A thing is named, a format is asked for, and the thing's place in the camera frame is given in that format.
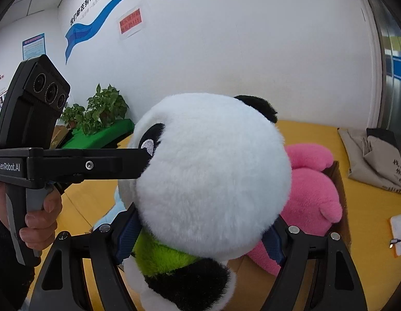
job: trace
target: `silver bolt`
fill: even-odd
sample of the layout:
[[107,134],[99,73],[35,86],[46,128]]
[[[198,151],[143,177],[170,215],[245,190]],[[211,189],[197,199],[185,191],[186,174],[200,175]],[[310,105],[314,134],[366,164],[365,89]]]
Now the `silver bolt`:
[[63,231],[59,237],[60,240],[65,240],[69,236],[67,231]]
[[288,230],[291,234],[298,234],[300,232],[300,228],[298,228],[296,225],[290,225]]
[[340,234],[338,234],[337,232],[332,232],[330,236],[333,240],[340,240]]
[[90,160],[85,163],[85,168],[91,171],[94,168],[94,163]]
[[111,226],[109,224],[102,224],[98,229],[100,232],[108,232],[111,229]]

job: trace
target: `potted plant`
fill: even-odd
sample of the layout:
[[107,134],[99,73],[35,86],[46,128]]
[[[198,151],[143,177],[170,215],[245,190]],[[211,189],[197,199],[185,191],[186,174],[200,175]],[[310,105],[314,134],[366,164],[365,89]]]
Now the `potted plant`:
[[69,129],[74,129],[82,122],[85,108],[81,105],[74,104],[72,107],[65,108],[61,115],[61,119]]
[[102,128],[110,127],[117,118],[125,118],[128,108],[116,88],[109,85],[108,88],[101,89],[98,84],[96,94],[88,98],[88,107],[82,122],[84,133],[94,134]]

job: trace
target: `camera lens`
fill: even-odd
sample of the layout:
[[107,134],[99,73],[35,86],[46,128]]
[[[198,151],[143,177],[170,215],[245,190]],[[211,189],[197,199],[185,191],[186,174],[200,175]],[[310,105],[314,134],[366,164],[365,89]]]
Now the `camera lens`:
[[62,94],[58,97],[57,107],[60,109],[64,106],[64,104],[65,104],[65,95]]
[[45,75],[44,74],[39,74],[35,78],[35,82],[33,82],[33,90],[35,92],[41,92],[42,89],[44,88],[45,81],[46,81]]
[[47,101],[47,103],[52,103],[55,100],[57,92],[58,92],[57,85],[55,83],[51,83],[50,86],[48,86],[48,89],[46,90],[45,93],[45,100]]

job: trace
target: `red paper notice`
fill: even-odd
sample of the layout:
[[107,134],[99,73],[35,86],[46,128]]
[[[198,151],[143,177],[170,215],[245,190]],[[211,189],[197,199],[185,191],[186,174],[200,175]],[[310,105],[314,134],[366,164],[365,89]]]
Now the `red paper notice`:
[[124,34],[125,32],[129,31],[131,28],[135,27],[141,22],[142,22],[142,15],[140,13],[140,8],[139,8],[120,21],[121,34]]

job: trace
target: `pink plush toy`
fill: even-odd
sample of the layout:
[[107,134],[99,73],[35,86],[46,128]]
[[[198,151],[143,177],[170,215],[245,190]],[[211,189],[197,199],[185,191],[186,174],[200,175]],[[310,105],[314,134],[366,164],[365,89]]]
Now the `pink plush toy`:
[[[285,149],[292,166],[292,182],[281,216],[288,225],[296,225],[307,234],[324,236],[343,213],[336,187],[321,173],[333,164],[333,155],[317,144],[295,144]],[[268,257],[262,242],[247,255],[265,271],[278,275],[280,266]]]

